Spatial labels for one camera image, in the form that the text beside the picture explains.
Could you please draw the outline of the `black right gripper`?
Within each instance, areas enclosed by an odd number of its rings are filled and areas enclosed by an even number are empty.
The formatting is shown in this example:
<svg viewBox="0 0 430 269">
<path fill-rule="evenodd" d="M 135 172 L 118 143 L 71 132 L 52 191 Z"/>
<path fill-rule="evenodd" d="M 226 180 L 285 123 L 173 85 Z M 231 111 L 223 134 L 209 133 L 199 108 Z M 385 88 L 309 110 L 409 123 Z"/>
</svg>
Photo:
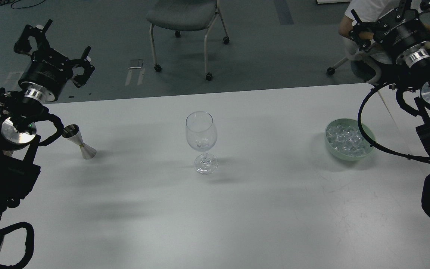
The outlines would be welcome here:
<svg viewBox="0 0 430 269">
<path fill-rule="evenodd" d="M 421 0 L 414 6 L 412 3 L 413 0 L 400 0 L 396 12 L 380 19 L 375 10 L 349 10 L 349 38 L 360 51 L 367 52 L 379 43 L 393 65 L 430 66 L 430 31 L 419 18 L 420 14 L 430 12 L 430 0 Z"/>
</svg>

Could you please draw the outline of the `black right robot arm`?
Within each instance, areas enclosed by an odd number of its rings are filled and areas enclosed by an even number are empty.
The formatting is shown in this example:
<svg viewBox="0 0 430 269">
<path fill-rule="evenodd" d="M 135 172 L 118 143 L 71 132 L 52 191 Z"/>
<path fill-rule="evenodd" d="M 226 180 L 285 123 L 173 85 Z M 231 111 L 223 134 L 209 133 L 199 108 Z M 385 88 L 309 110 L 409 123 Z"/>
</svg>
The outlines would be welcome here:
<svg viewBox="0 0 430 269">
<path fill-rule="evenodd" d="M 395 65 L 402 67 L 396 79 L 371 89 L 363 100 L 357 124 L 362 136 L 371 147 L 380 151 L 430 164 L 430 31 L 420 20 L 420 16 L 430 12 L 430 0 L 423 0 L 419 7 L 412 8 L 410 0 L 401 0 L 397 7 L 389 10 L 377 20 L 363 20 L 355 9 L 350 37 L 360 50 L 368 52 L 375 41 Z M 416 133 L 427 152 L 427 156 L 408 155 L 386 148 L 372 139 L 364 130 L 361 116 L 365 104 L 380 89 L 387 85 L 396 89 L 396 102 L 408 114 L 423 120 L 416 127 Z"/>
</svg>

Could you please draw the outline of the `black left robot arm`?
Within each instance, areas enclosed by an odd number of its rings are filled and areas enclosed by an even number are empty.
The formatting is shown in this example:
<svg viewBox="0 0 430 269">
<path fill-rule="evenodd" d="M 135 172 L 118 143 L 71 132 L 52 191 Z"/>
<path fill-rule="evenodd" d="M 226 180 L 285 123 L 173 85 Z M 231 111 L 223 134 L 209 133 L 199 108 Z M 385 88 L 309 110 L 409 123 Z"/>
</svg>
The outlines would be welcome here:
<svg viewBox="0 0 430 269">
<path fill-rule="evenodd" d="M 19 206 L 32 191 L 41 172 L 34 164 L 38 148 L 63 137 L 79 146 L 85 160 L 97 153 L 82 141 L 76 124 L 64 126 L 45 106 L 58 100 L 67 81 L 82 87 L 94 72 L 88 56 L 91 47 L 80 58 L 69 59 L 50 46 L 46 32 L 51 24 L 48 20 L 44 26 L 25 26 L 13 48 L 31 57 L 18 80 L 21 90 L 0 88 L 0 221 L 5 210 Z M 25 268 L 34 254 L 34 228 L 27 222 L 0 228 L 0 251 L 4 237 L 19 229 L 26 231 L 24 254 L 16 264 L 0 264 L 0 269 Z"/>
</svg>

